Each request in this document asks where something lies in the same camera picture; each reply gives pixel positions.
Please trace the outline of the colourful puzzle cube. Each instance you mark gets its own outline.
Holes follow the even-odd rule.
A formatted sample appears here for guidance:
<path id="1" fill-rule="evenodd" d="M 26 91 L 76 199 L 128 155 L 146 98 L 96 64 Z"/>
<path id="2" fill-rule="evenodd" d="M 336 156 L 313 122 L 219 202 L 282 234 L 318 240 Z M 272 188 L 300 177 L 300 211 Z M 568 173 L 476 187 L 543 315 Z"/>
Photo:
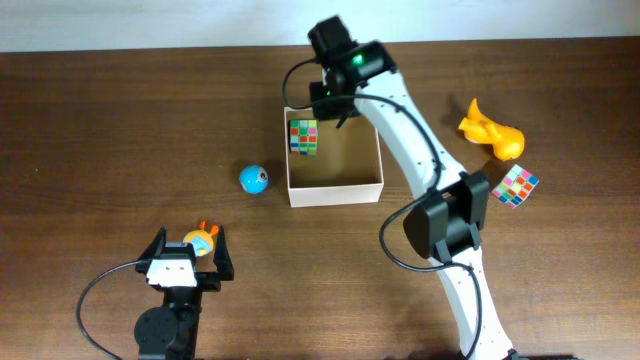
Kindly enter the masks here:
<path id="1" fill-rule="evenodd" d="M 540 179 L 519 165 L 514 165 L 491 191 L 501 203 L 515 209 L 528 199 Z"/>
<path id="2" fill-rule="evenodd" d="M 293 155 L 315 156 L 318 152 L 318 121 L 311 119 L 289 122 L 289 150 Z"/>

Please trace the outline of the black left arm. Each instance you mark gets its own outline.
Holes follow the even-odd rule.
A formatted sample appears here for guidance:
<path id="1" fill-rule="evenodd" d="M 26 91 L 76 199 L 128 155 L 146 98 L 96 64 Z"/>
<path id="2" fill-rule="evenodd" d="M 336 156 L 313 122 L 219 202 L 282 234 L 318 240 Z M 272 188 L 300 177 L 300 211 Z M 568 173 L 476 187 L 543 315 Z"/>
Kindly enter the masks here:
<path id="1" fill-rule="evenodd" d="M 201 301 L 234 279 L 224 228 L 202 222 L 181 242 L 169 242 L 165 228 L 139 257 L 135 270 L 163 294 L 163 303 L 145 311 L 134 327 L 140 359 L 193 359 Z"/>

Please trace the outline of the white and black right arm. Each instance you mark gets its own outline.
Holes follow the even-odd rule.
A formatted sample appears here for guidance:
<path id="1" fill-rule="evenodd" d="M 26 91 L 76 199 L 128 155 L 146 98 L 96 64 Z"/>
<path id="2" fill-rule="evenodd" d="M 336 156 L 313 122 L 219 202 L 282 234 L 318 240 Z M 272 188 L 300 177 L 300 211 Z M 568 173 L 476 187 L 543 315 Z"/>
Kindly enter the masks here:
<path id="1" fill-rule="evenodd" d="M 417 267 L 399 261 L 398 266 L 439 276 L 465 358 L 517 358 L 482 263 L 487 177 L 468 173 L 442 146 L 382 43 L 358 43 L 337 16 L 317 23 L 308 38 L 324 71 L 323 91 L 313 94 L 313 109 L 364 116 L 400 165 L 413 194 L 413 201 L 384 223 L 401 219 L 414 251 L 429 264 Z"/>

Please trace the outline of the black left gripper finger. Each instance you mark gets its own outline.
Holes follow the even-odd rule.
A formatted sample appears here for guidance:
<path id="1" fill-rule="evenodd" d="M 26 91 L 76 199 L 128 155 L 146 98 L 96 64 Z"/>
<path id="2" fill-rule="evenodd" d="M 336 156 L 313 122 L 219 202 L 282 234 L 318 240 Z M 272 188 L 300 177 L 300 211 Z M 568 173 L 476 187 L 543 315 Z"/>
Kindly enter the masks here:
<path id="1" fill-rule="evenodd" d="M 213 257 L 216 272 L 221 281 L 234 280 L 234 267 L 227 248 L 225 231 L 222 226 L 216 235 L 216 248 Z"/>
<path id="2" fill-rule="evenodd" d="M 151 261 L 161 254 L 164 246 L 166 245 L 166 235 L 166 228 L 161 227 L 151 243 L 139 256 L 138 263 L 136 264 L 137 273 L 148 272 Z"/>

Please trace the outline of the pink cardboard box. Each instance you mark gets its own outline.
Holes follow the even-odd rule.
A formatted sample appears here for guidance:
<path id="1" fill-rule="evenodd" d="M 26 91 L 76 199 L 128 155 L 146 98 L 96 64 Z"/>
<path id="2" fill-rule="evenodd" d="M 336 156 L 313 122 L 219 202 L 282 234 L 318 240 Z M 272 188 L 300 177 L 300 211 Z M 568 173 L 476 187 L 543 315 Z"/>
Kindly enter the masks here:
<path id="1" fill-rule="evenodd" d="M 290 125 L 311 120 L 309 109 L 284 109 L 287 191 L 293 208 L 374 203 L 384 187 L 377 130 L 363 117 L 319 121 L 318 152 L 299 155 L 291 149 Z"/>

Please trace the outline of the orange rubber duck toy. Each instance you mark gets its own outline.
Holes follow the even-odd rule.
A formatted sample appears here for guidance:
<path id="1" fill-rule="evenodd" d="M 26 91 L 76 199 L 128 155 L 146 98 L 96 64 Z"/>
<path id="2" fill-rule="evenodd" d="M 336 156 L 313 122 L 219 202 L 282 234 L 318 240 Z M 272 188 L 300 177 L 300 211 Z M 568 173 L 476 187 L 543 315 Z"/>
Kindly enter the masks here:
<path id="1" fill-rule="evenodd" d="M 471 101 L 458 129 L 468 141 L 490 145 L 494 156 L 501 161 L 515 160 L 525 149 L 523 132 L 515 127 L 501 125 L 484 115 L 476 98 Z"/>

